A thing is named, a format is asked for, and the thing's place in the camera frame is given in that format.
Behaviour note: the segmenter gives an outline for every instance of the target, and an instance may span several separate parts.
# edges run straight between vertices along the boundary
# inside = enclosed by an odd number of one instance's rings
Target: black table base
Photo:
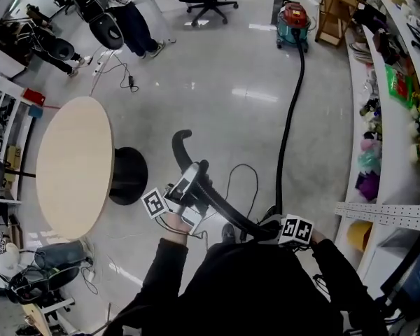
[[[148,182],[148,166],[139,151],[131,147],[115,149],[109,197],[119,205],[135,203]]]

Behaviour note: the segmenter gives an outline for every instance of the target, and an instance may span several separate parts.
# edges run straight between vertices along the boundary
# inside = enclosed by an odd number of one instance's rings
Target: black jacket
[[[122,335],[122,325],[143,335],[342,335],[340,310],[352,312],[363,335],[388,334],[356,271],[330,240],[314,247],[314,257],[331,302],[292,252],[255,242],[212,246],[178,296],[187,252],[160,240],[143,288],[105,336]]]

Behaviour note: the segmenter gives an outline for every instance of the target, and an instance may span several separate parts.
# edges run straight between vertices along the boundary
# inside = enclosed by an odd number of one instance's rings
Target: hand
[[[327,237],[322,234],[321,232],[318,232],[316,229],[313,229],[313,232],[311,234],[311,241],[315,244],[319,244],[322,242],[322,240],[327,239]]]
[[[174,213],[166,213],[164,215],[164,221],[171,229],[175,229],[178,232],[167,231],[164,238],[171,242],[187,245],[187,234],[191,230],[191,227],[182,221],[182,218]]]

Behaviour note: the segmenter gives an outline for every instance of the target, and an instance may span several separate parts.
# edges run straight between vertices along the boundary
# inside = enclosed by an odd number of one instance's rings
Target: glossy floor
[[[224,8],[229,24],[207,13],[196,29],[187,24],[193,14],[187,14],[182,3],[157,1],[177,42],[155,59],[140,60],[124,47],[119,57],[128,63],[140,90],[132,94],[120,89],[123,68],[119,67],[101,76],[93,94],[108,113],[115,147],[138,149],[148,163],[147,190],[163,188],[179,177],[171,138],[178,130],[191,129],[193,136],[186,142],[189,154],[194,160],[209,161],[209,174],[220,193],[225,192],[235,165],[247,163],[256,169],[259,192],[251,213],[256,220],[274,203],[277,155],[300,70],[298,52],[277,50],[275,31],[266,28],[273,0],[238,0],[238,10]],[[161,39],[149,8],[143,4],[139,8],[153,36]],[[74,14],[59,17],[57,23],[82,55],[91,55],[98,47],[87,25]],[[344,198],[350,165],[351,79],[344,47],[315,43],[314,31],[309,44],[283,166],[284,211],[312,219],[333,238],[338,224],[333,210]],[[112,59],[107,66],[117,63]],[[33,86],[47,96],[46,104],[62,106],[89,95],[94,67],[95,63],[69,79],[44,64]],[[46,109],[35,126],[27,154],[29,171],[35,169],[41,138],[54,113]],[[228,199],[247,213],[255,189],[253,172],[239,168]],[[19,216],[27,245],[61,241],[41,215],[31,179],[23,182],[22,201]],[[203,224],[210,245],[221,240],[224,222],[215,215]],[[113,313],[124,307],[140,290],[161,235],[141,203],[118,206],[109,201],[88,235],[96,246],[94,283],[99,295],[93,295],[78,277],[67,288],[76,299],[68,319],[91,331],[104,322],[107,302],[112,302]],[[189,241],[189,248],[182,289],[206,252],[205,243],[197,239]],[[309,272],[316,270],[310,254],[300,257]]]

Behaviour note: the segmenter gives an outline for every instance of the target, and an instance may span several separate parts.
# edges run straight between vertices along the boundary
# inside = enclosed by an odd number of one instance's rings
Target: vacuum hose
[[[291,30],[295,38],[297,48],[299,49],[301,67],[299,80],[297,82],[293,100],[290,104],[288,116],[286,118],[285,132],[281,141],[279,163],[277,166],[276,175],[276,209],[274,214],[282,214],[283,204],[281,199],[281,177],[283,172],[284,154],[286,142],[288,140],[289,129],[291,127],[291,119],[293,117],[295,103],[297,102],[300,87],[302,86],[303,75],[305,73],[305,59],[303,56],[302,44],[300,42],[300,31],[300,29]],[[189,157],[185,146],[183,145],[183,140],[191,137],[191,135],[192,132],[189,129],[185,129],[175,133],[172,140],[173,154],[179,167],[181,168],[182,173],[184,173],[192,164],[192,160]],[[211,205],[219,214],[226,218],[227,221],[233,224],[236,228],[239,228],[242,232],[252,235],[254,239],[257,239],[258,241],[271,240],[277,237],[281,228],[280,224],[268,223],[266,225],[257,225],[256,223],[244,217],[241,213],[238,212],[238,210],[236,210],[223,197],[221,197],[219,193],[211,186],[211,182],[208,179],[208,176],[206,176],[208,162],[203,160],[200,162],[199,167],[200,175],[198,176],[195,185],[192,187],[192,193],[198,200],[206,205]]]
[[[303,48],[300,42],[300,29],[291,29],[291,34],[294,36],[295,44],[299,50],[300,55],[300,75],[299,80],[297,81],[297,86],[295,86],[293,100],[288,109],[288,115],[286,116],[286,125],[285,132],[283,133],[283,138],[281,139],[280,152],[279,152],[279,161],[277,163],[277,175],[275,181],[275,214],[283,213],[283,200],[282,200],[282,186],[281,180],[283,176],[283,163],[285,158],[285,149],[286,142],[288,141],[289,130],[291,128],[291,120],[293,119],[293,112],[297,98],[299,97],[300,87],[302,86],[303,75],[305,74],[305,58],[303,56]]]

